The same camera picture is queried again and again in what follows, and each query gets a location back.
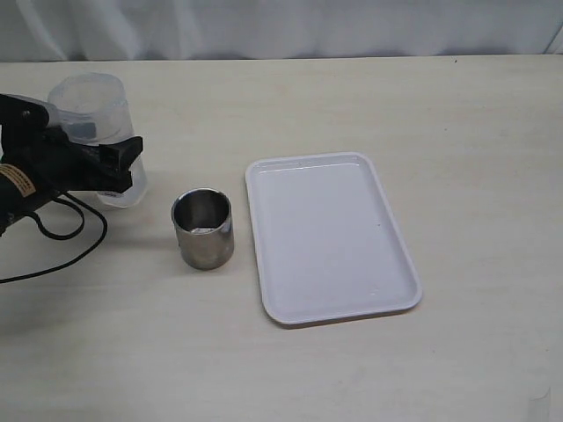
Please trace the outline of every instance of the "black cable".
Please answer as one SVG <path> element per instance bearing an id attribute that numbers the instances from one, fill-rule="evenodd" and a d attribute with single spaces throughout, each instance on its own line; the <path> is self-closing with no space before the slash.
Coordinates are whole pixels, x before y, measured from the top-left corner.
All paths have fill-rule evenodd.
<path id="1" fill-rule="evenodd" d="M 78 236 L 82 232 L 82 230 L 84 229 L 84 224 L 85 224 L 84 213 L 82 212 L 82 209 L 80 209 L 80 207 L 77 206 L 76 204 L 73 204 L 72 202 L 69 202 L 67 200 L 61 200 L 60 198 L 53 198 L 53 202 L 56 202 L 57 204 L 61 204 L 61 205 L 64 205 L 66 207 L 74 209 L 78 213 L 78 215 L 80 215 L 80 218 L 82 218 L 82 221 L 80 222 L 80 225 L 78 226 L 78 228 L 76 230 L 72 231 L 71 233 L 69 233 L 68 235 L 57 235 L 56 233 L 49 231 L 43 225 L 43 222 L 41 221 L 41 219 L 37 215 L 37 213 L 34 213 L 33 211 L 25 211 L 24 213 L 22 213 L 22 215 L 25 215 L 26 217 L 33 219 L 35 221 L 35 223 L 37 224 L 37 228 L 39 229 L 41 234 L 45 237 L 48 237 L 49 239 L 70 240 L 73 237 Z"/>
<path id="2" fill-rule="evenodd" d="M 86 204 L 85 202 L 81 201 L 80 199 L 75 198 L 70 193 L 63 193 L 63 195 L 66 196 L 68 199 L 74 201 L 76 204 L 78 204 L 82 208 L 90 211 L 92 214 L 96 215 L 99 218 L 99 220 L 102 222 L 102 232 L 101 232 L 98 240 L 90 248 L 88 248 L 86 251 L 82 252 L 80 255 L 78 255 L 77 257 L 71 259 L 70 261 L 68 261 L 64 264 L 60 264 L 59 266 L 53 266 L 51 268 L 48 268 L 46 270 L 41 270 L 41 271 L 38 271 L 36 273 L 29 273 L 29 274 L 24 274 L 24 275 L 18 275 L 18 276 L 15 276 L 15 277 L 9 277 L 7 279 L 0 279 L 0 284 L 10 283 L 12 281 L 32 279 L 34 277 L 39 277 L 39 276 L 45 275 L 45 274 L 51 274 L 51 273 L 54 273 L 56 271 L 60 271 L 64 268 L 68 268 L 69 266 L 74 265 L 80 259 L 84 258 L 90 252 L 94 251 L 104 241 L 104 239 L 106 238 L 106 235 L 107 235 L 107 220 L 106 220 L 106 218 L 97 209 L 95 209 L 94 207 L 91 207 L 90 205 Z"/>

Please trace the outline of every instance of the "white backdrop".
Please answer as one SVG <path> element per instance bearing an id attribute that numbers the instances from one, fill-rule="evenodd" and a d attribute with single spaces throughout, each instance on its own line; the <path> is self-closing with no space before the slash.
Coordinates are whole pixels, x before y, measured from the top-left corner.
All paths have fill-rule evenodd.
<path id="1" fill-rule="evenodd" d="M 9 0 L 0 61 L 537 54 L 562 0 Z"/>

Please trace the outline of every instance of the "robotic arm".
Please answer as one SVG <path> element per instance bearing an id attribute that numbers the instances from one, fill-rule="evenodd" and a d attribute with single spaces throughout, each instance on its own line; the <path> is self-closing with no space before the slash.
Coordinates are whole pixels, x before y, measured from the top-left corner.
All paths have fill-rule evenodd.
<path id="1" fill-rule="evenodd" d="M 32 98 L 0 94 L 0 125 L 0 236 L 68 191 L 125 192 L 129 167 L 143 151 L 139 136 L 111 145 L 73 143 L 57 109 Z"/>

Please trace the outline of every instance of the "beige table surface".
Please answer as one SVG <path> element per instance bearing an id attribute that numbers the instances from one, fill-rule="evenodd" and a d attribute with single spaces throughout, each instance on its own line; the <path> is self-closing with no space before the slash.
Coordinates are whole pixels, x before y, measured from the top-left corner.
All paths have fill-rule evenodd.
<path id="1" fill-rule="evenodd" d="M 511 422 L 549 388 L 563 420 L 563 57 L 0 64 L 0 92 L 85 71 L 126 85 L 150 191 L 79 265 L 0 287 L 2 421 Z M 376 165 L 424 299 L 284 330 L 260 304 L 245 168 L 349 150 Z M 233 203 L 212 273 L 183 264 L 169 216 L 196 186 Z M 2 275 L 71 257 L 89 223 L 67 243 L 9 228 Z"/>

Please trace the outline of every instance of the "table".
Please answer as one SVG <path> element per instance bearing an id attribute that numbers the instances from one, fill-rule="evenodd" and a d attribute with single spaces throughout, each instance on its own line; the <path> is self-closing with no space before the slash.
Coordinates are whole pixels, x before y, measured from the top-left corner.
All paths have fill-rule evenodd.
<path id="1" fill-rule="evenodd" d="M 124 82 L 150 191 L 106 210 L 79 265 L 0 287 L 2 420 L 520 421 L 549 388 L 563 419 L 563 57 L 16 63 L 0 92 L 86 71 Z M 425 296 L 285 330 L 260 304 L 245 168 L 343 150 L 373 160 Z M 212 273 L 184 265 L 169 216 L 196 186 L 233 204 Z M 2 275 L 73 256 L 88 223 L 67 243 L 11 227 Z"/>

